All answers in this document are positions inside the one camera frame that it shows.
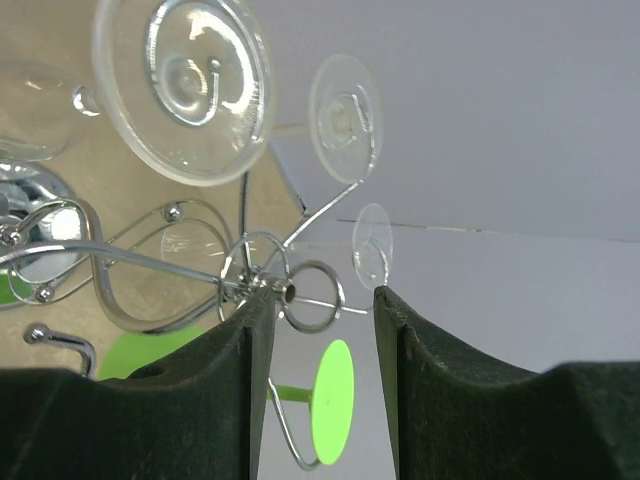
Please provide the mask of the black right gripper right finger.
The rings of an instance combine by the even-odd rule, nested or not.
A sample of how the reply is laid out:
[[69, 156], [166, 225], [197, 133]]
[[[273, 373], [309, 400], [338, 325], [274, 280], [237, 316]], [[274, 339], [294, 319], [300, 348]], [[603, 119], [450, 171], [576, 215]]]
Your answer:
[[400, 479], [635, 479], [639, 365], [534, 373], [423, 318], [387, 287], [374, 328]]

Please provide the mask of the clear ribbed flute glass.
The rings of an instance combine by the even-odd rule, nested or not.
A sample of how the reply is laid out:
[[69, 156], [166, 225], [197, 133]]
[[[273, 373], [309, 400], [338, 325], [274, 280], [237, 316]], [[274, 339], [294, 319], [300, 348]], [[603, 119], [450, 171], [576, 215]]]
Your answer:
[[[227, 246], [219, 232], [194, 220], [169, 224], [160, 239], [161, 259], [214, 273], [222, 266]], [[393, 232], [389, 217], [377, 203], [366, 205], [352, 234], [352, 264], [362, 285], [369, 291], [389, 282], [393, 263]]]

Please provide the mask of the clear stemmed wine glass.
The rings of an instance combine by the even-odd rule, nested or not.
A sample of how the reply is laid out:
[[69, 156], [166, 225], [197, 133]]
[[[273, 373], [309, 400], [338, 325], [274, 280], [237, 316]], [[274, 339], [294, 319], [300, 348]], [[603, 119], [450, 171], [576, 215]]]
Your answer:
[[343, 184], [363, 182], [375, 169], [383, 143], [383, 109], [369, 69], [338, 53], [318, 67], [307, 119], [273, 127], [273, 140], [308, 134], [326, 171]]

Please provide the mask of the short clear wine glass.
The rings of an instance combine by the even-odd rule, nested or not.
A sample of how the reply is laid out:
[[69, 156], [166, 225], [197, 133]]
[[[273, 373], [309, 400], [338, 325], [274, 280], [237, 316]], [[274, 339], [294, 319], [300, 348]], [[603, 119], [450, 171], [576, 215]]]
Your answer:
[[91, 60], [90, 84], [51, 63], [2, 62], [4, 160], [52, 159], [103, 115], [147, 166], [185, 185], [232, 182], [266, 150], [273, 75], [244, 2], [101, 1]]

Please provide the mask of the chrome wine glass rack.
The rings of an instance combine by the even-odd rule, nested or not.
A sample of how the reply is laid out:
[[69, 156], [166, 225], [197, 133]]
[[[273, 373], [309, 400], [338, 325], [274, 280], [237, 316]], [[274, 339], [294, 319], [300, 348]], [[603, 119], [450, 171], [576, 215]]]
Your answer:
[[[344, 184], [353, 191], [361, 183]], [[204, 281], [217, 287], [210, 308], [220, 310], [226, 300], [243, 304], [254, 291], [271, 287], [278, 293], [280, 315], [297, 331], [317, 334], [327, 330], [347, 309], [345, 292], [336, 271], [324, 262], [308, 260], [298, 265], [285, 265], [281, 275], [274, 275], [267, 265], [246, 265], [233, 273], [231, 264], [236, 256], [247, 256], [255, 233], [243, 233], [228, 250], [221, 270], [216, 275], [205, 275]], [[185, 278], [195, 278], [193, 269], [170, 264], [138, 254], [134, 249], [122, 250], [110, 242], [100, 241], [95, 230], [87, 223], [87, 208], [79, 202], [62, 197], [49, 201], [15, 224], [1, 228], [3, 254], [1, 264], [5, 271], [5, 290], [18, 296], [22, 288], [29, 288], [29, 301], [50, 303], [56, 298], [54, 285], [59, 279], [53, 273], [41, 281], [24, 278], [21, 269], [31, 257], [48, 257], [77, 251], [91, 259], [91, 282], [100, 296], [108, 292], [108, 269], [117, 262], [127, 262], [153, 270], [164, 271]], [[295, 278], [307, 270], [323, 273], [334, 289], [334, 300], [327, 304], [327, 317], [315, 324], [300, 321], [291, 306], [297, 301]], [[355, 372], [348, 345], [335, 340], [324, 351], [311, 389], [270, 384], [267, 397], [272, 402], [280, 423], [286, 422], [284, 404], [306, 403], [310, 410], [310, 428], [315, 457], [300, 460], [299, 466], [311, 471], [319, 465], [331, 465], [342, 455], [351, 430], [355, 402]]]

